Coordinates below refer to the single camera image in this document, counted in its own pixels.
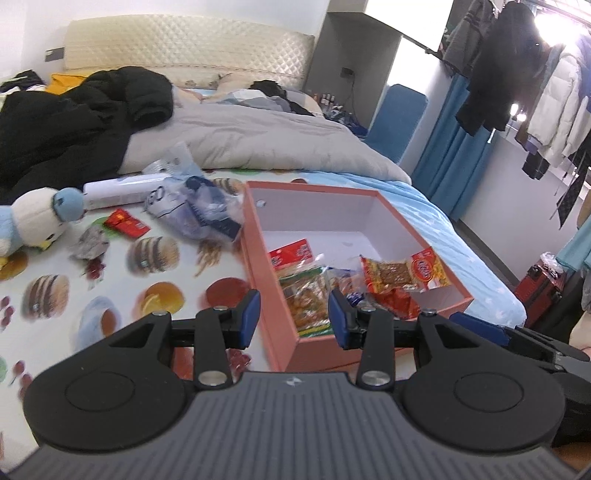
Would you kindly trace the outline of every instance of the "bright light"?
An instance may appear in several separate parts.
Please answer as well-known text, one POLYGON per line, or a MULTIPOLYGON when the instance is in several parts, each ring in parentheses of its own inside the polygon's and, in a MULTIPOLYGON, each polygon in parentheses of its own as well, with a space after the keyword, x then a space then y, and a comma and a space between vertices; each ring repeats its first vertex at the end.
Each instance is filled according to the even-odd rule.
POLYGON ((581 24, 557 14, 540 14, 535 17, 540 36, 552 47, 558 43, 574 43, 584 33, 581 24))

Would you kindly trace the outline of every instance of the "dark coat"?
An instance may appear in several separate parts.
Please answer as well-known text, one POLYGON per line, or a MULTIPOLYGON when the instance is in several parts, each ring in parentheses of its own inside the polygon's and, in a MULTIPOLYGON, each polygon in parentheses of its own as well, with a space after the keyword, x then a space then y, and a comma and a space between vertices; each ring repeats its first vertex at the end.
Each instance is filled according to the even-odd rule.
POLYGON ((470 95, 456 115, 470 135, 484 127, 504 131, 513 103, 542 64, 542 39, 528 7, 509 2, 491 27, 474 65, 470 95))
POLYGON ((0 112, 0 204, 115 178, 131 134, 172 114, 170 82, 141 67, 97 72, 62 95, 9 95, 0 112))

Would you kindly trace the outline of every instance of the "blue chair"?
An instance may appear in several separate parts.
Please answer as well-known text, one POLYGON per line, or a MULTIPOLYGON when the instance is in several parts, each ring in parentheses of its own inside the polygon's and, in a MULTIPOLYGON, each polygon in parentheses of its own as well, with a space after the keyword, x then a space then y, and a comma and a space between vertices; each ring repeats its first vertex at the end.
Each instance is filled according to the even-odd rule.
POLYGON ((365 143, 394 163, 400 163, 427 103, 427 97, 422 93, 403 85, 392 85, 365 143))

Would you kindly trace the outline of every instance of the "yellow cloth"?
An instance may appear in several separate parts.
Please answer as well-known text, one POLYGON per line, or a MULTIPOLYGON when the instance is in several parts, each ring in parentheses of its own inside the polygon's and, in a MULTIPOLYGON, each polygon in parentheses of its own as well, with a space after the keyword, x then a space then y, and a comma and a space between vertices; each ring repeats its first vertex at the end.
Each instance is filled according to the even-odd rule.
POLYGON ((90 74, 71 75, 68 73, 52 73, 51 83, 47 86, 46 92, 61 95, 68 90, 80 85, 90 74))

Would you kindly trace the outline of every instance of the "bed headboard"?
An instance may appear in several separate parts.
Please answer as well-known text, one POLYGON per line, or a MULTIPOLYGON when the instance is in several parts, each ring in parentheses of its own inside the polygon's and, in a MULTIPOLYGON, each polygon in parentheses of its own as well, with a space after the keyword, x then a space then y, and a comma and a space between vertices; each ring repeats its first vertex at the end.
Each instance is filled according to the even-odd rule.
POLYGON ((121 15, 70 23, 68 73, 137 65, 177 86, 207 88, 220 75, 252 75, 303 86, 314 37, 256 23, 213 17, 121 15))

